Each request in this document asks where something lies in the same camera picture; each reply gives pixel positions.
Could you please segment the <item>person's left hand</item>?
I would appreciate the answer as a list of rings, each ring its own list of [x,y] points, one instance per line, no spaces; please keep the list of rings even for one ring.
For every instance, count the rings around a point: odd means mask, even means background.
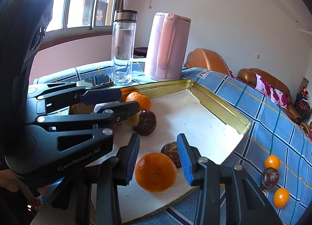
[[[10,169],[0,172],[0,187],[11,192],[17,192],[20,189],[17,177]]]

